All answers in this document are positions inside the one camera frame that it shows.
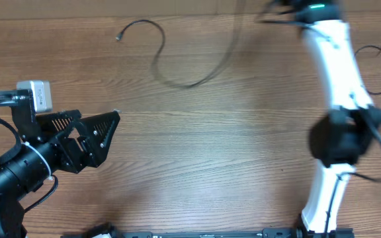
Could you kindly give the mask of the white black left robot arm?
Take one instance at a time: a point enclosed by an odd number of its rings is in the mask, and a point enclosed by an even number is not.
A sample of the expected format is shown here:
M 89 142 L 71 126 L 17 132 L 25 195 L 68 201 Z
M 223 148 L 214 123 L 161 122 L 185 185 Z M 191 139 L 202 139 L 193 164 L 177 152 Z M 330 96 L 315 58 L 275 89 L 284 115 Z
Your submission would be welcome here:
M 36 117 L 38 135 L 25 139 L 20 151 L 0 162 L 0 237 L 25 237 L 26 209 L 20 200 L 37 191 L 57 170 L 80 173 L 107 158 L 120 116 L 117 112 L 82 118 L 70 110 Z

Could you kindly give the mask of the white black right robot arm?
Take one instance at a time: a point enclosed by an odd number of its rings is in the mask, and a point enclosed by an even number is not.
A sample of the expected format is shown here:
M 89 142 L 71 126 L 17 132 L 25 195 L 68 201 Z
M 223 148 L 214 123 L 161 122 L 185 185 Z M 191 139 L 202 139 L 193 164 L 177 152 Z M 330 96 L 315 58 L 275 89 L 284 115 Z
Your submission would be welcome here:
M 316 170 L 308 201 L 293 237 L 353 237 L 352 229 L 337 228 L 337 214 L 355 165 L 378 131 L 381 109 L 376 108 L 360 76 L 350 35 L 337 1 L 290 1 L 319 78 L 327 113 L 309 133 Z

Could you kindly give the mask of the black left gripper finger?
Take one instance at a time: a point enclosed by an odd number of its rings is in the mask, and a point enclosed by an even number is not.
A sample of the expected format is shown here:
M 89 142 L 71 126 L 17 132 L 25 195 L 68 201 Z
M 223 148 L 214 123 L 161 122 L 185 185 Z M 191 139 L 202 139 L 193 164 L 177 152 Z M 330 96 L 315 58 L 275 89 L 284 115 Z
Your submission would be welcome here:
M 59 132 L 64 131 L 74 120 L 80 118 L 81 113 L 78 110 L 39 115 L 36 117 L 40 127 L 39 136 L 43 140 L 50 139 Z
M 101 165 L 105 162 L 119 122 L 120 115 L 116 111 L 79 120 L 77 131 L 84 152 L 84 165 Z

